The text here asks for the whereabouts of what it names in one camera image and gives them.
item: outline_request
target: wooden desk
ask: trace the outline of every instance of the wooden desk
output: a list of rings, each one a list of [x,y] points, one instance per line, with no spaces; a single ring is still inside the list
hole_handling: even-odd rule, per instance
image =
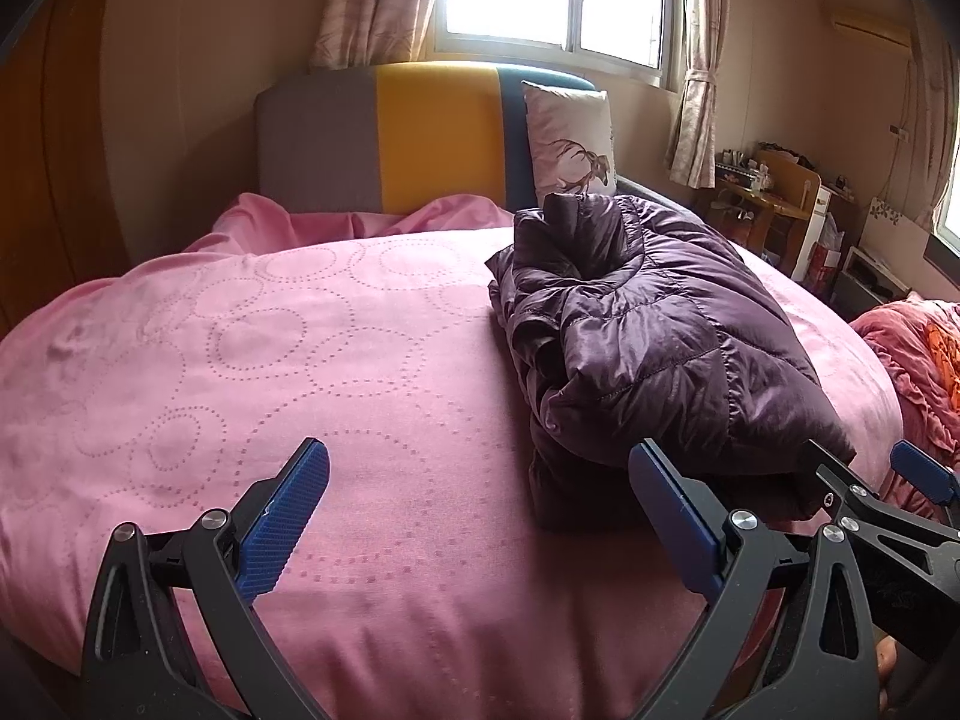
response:
[[[810,222],[810,210],[804,211],[798,206],[788,203],[782,197],[768,193],[768,191],[753,191],[731,184],[728,181],[719,181],[717,189],[719,190],[718,196],[723,196],[725,191],[729,191],[760,209],[760,213],[755,216],[754,224],[750,228],[750,237],[747,238],[747,250],[757,256],[763,254],[763,245],[767,240],[767,233],[770,232],[770,225],[773,224],[774,218],[784,217],[792,220],[786,239],[786,252],[784,252],[784,256],[779,263],[781,272],[788,275],[792,274],[794,266],[797,264],[797,258],[800,256],[800,247],[803,245],[806,225]]]

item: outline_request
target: silver bolt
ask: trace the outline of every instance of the silver bolt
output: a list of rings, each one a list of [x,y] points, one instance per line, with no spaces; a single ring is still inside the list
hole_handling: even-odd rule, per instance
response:
[[[133,527],[133,522],[125,522],[123,525],[117,525],[117,527],[113,529],[113,540],[129,541],[133,538],[134,533],[136,533],[136,528]]]
[[[757,526],[757,518],[750,512],[744,512],[743,509],[731,514],[730,522],[733,522],[741,531],[752,531]]]
[[[844,538],[846,538],[846,536],[843,535],[843,531],[841,531],[836,525],[824,525],[824,538],[827,541],[832,541],[835,544],[839,544]]]
[[[203,525],[208,531],[215,531],[224,527],[224,522],[227,522],[227,513],[223,509],[210,509],[200,518],[200,525]]]

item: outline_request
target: puffer jacket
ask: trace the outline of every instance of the puffer jacket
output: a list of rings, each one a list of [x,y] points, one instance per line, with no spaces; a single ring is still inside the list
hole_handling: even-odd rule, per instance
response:
[[[532,410],[536,518],[560,530],[642,522],[631,448],[768,520],[823,492],[799,449],[853,447],[782,309],[733,247],[652,197],[552,194],[488,260],[491,303]]]

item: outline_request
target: hand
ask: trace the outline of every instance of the hand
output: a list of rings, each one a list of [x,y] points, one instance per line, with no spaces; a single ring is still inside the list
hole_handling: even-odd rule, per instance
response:
[[[880,714],[887,709],[887,682],[896,666],[896,642],[886,637],[877,642],[877,672],[880,674]]]

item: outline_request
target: beige curtain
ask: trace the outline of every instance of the beige curtain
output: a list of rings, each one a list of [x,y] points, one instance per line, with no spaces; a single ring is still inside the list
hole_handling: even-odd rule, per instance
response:
[[[915,16],[913,67],[916,81],[910,100],[912,148],[896,162],[903,200],[888,200],[894,210],[930,230],[944,200],[956,151],[958,100],[957,57],[930,11],[911,0]]]
[[[434,0],[328,0],[311,67],[410,62],[424,42]]]
[[[666,164],[670,180],[694,188],[712,187],[716,72],[727,31],[728,0],[685,0],[685,4],[689,70]]]

